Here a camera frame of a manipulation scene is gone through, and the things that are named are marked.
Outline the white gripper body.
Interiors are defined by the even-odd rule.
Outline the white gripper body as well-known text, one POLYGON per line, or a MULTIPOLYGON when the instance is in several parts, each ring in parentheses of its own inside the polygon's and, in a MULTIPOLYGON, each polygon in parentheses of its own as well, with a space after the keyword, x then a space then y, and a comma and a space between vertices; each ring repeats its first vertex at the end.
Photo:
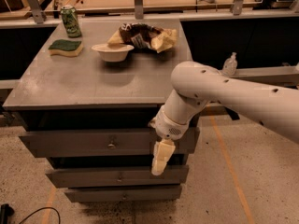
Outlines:
POLYGON ((189 122, 170 119, 162 105, 156 116, 150 121, 150 126, 162 139, 179 140, 188 130, 189 122))

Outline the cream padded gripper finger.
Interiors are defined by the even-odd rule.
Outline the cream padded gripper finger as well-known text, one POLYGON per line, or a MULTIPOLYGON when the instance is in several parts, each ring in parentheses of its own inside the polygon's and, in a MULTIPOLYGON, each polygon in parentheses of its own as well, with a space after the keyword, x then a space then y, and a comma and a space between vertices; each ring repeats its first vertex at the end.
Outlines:
POLYGON ((162 139, 156 142, 153 149, 153 160, 151 165, 151 173, 153 175, 161 175, 173 155, 176 146, 171 139, 162 139))

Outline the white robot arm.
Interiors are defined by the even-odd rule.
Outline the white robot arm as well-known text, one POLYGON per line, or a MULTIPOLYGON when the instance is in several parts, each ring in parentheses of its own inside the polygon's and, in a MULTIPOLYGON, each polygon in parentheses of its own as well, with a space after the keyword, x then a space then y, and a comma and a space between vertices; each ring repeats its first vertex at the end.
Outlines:
POLYGON ((226 77, 214 67, 191 61, 174 68, 171 85, 173 90, 151 121, 161 137, 153 149, 153 175, 164 172, 175 151, 174 142, 211 102, 299 143, 299 90, 226 77))

